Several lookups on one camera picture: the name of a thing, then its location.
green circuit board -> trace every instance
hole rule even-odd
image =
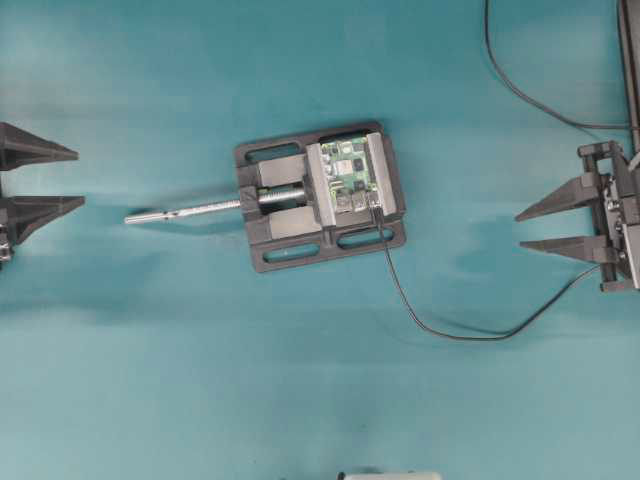
[[[323,143],[322,160],[336,213],[367,208],[367,192],[377,190],[367,159],[367,138]]]

white object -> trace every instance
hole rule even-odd
[[[438,473],[364,473],[347,475],[344,480],[442,480]]]

black cable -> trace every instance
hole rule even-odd
[[[489,59],[491,60],[491,64],[495,69],[498,76],[502,79],[504,84],[511,90],[515,95],[524,100],[530,105],[533,105],[539,110],[542,110],[544,113],[551,115],[552,117],[560,120],[561,122],[575,128],[582,128],[588,130],[640,130],[640,127],[635,125],[606,125],[606,124],[598,124],[598,123],[583,123],[573,120],[566,115],[554,110],[553,108],[545,105],[544,103],[536,100],[535,98],[530,97],[522,90],[520,90],[515,83],[511,81],[507,73],[504,69],[498,64],[496,60],[495,54],[493,53],[493,48],[491,46],[491,33],[489,28],[489,18],[490,18],[490,0],[484,0],[484,43],[487,48],[487,54],[489,55]]]
[[[459,336],[459,335],[450,335],[448,333],[440,332],[426,325],[418,318],[418,315],[416,315],[416,312],[413,310],[413,307],[411,306],[411,304],[409,303],[409,300],[407,299],[407,295],[405,294],[404,289],[402,288],[402,285],[400,285],[400,280],[398,279],[398,273],[396,272],[395,266],[393,265],[393,260],[391,259],[391,253],[389,252],[389,245],[387,243],[387,239],[384,236],[384,224],[383,224],[382,212],[380,211],[379,208],[377,208],[373,213],[376,219],[378,233],[380,234],[380,240],[382,242],[382,245],[384,246],[384,254],[385,254],[385,257],[387,258],[387,264],[389,265],[389,272],[391,273],[391,278],[393,279],[393,283],[395,284],[396,289],[400,294],[402,303],[404,303],[404,306],[406,307],[407,312],[409,312],[409,316],[413,319],[416,325],[418,325],[418,327],[420,327],[423,331],[431,333],[438,337],[447,338],[449,340],[457,340],[457,341],[463,341],[463,342],[499,342],[502,340],[508,340],[512,337],[515,337],[517,334],[519,334],[525,328],[531,325],[534,322],[534,320],[540,317],[540,315],[542,315],[549,308],[551,308],[553,304],[555,304],[558,300],[560,300],[560,298],[565,293],[567,293],[571,289],[571,287],[576,285],[581,280],[587,278],[589,275],[595,272],[598,268],[600,268],[599,266],[595,266],[593,268],[590,268],[589,270],[582,272],[580,275],[576,276],[564,287],[562,287],[553,297],[551,297],[550,300],[548,300],[544,305],[538,308],[538,310],[536,310],[533,315],[531,315],[520,325],[513,328],[512,330],[509,330],[507,333],[503,335],[498,335],[494,337],[465,337],[465,336]]]

teal surface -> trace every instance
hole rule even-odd
[[[122,224],[234,195],[239,143],[374,118],[416,309],[457,333],[520,322],[584,265],[518,241],[589,219],[512,217],[580,173],[578,145],[627,136],[506,91],[481,3],[2,1],[0,119],[81,153],[3,175],[5,193],[87,205],[0,274],[0,478],[636,477],[637,295],[594,277],[511,342],[452,344],[411,323],[381,254],[259,275],[235,212]],[[626,120],[613,0],[495,9],[523,88]]]

metal rod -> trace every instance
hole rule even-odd
[[[261,193],[258,195],[258,203],[260,205],[268,205],[271,203],[284,202],[287,200],[299,200],[303,198],[305,198],[304,189],[294,188],[293,190],[284,190],[280,192]],[[226,200],[224,202],[209,203],[207,205],[200,205],[197,207],[130,215],[124,219],[124,223],[127,225],[135,225],[139,223],[161,222],[163,220],[173,220],[176,218],[192,217],[194,215],[204,215],[206,213],[222,212],[224,210],[231,210],[240,207],[240,200],[233,199]]]

